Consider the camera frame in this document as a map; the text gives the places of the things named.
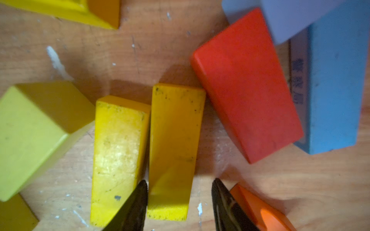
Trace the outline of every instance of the wooden block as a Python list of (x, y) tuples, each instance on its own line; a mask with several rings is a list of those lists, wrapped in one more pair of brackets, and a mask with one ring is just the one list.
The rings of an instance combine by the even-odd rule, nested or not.
[(222, 8), (232, 24), (255, 7), (261, 7), (272, 40), (281, 44), (343, 2), (345, 0), (223, 0)]
[(291, 40), (293, 101), (309, 154), (356, 144), (361, 114), (370, 3), (351, 0)]
[(185, 221), (206, 93), (156, 84), (152, 95), (148, 217)]
[(91, 128), (95, 107), (68, 81), (17, 84), (0, 99), (0, 200), (52, 166)]
[(141, 180), (150, 105), (106, 96), (96, 103), (91, 224), (104, 227)]
[(296, 231), (284, 214), (239, 184), (230, 193), (260, 231)]
[(38, 219), (20, 194), (14, 195), (7, 202), (0, 201), (0, 230), (31, 231), (37, 224)]
[(260, 9), (198, 48), (191, 64), (226, 131), (249, 163), (302, 137)]
[(120, 26), (120, 0), (0, 0), (0, 3), (107, 29)]

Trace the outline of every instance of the lime green wooden block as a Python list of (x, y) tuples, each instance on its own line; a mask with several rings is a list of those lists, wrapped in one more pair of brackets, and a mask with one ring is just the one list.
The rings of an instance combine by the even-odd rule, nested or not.
[(95, 107), (71, 82), (10, 87), (0, 99), (0, 200), (53, 165), (94, 117)]
[(7, 202), (0, 201), (1, 231), (31, 231), (37, 224), (38, 219), (20, 194), (14, 195)]

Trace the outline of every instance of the blue wooden block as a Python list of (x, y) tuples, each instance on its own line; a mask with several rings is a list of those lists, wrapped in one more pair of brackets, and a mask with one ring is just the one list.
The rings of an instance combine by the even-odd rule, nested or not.
[(370, 1), (349, 0), (291, 39), (292, 97), (309, 154), (355, 145), (370, 28)]
[(274, 44), (280, 44), (343, 2), (345, 0), (223, 0), (222, 8), (229, 23), (234, 23), (253, 8), (260, 7)]

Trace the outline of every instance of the yellow wooden block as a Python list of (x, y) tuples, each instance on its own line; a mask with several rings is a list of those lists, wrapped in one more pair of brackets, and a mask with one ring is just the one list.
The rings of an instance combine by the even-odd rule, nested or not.
[(150, 219), (185, 221), (194, 177), (206, 92), (156, 84), (149, 158)]
[(107, 29), (118, 29), (120, 24), (120, 0), (0, 0), (0, 3)]
[(31, 231), (38, 220), (20, 194), (14, 195), (7, 202), (0, 202), (0, 230)]
[(96, 103), (90, 217), (95, 226), (106, 226), (141, 180), (150, 108), (115, 96)]
[(0, 99), (0, 200), (54, 164), (94, 117), (95, 107), (71, 82), (10, 87)]

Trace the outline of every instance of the wooden table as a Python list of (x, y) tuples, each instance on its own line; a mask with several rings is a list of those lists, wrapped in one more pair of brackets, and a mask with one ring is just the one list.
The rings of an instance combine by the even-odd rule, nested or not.
[[(112, 94), (150, 103), (155, 83), (200, 86), (188, 58), (227, 25), (220, 0), (127, 0), (117, 31), (0, 5), (0, 95), (15, 83), (60, 79), (46, 52), (52, 46), (92, 102)], [(276, 50), (288, 78), (288, 44)], [(297, 230), (370, 230), (369, 65), (366, 75), (357, 145), (314, 156), (290, 145), (249, 165), (207, 100), (188, 219), (147, 219), (144, 230), (215, 230), (215, 177), (229, 188), (240, 182), (287, 214)], [(22, 191), (40, 219), (35, 230), (100, 230), (77, 215), (89, 223), (93, 143), (91, 129)]]

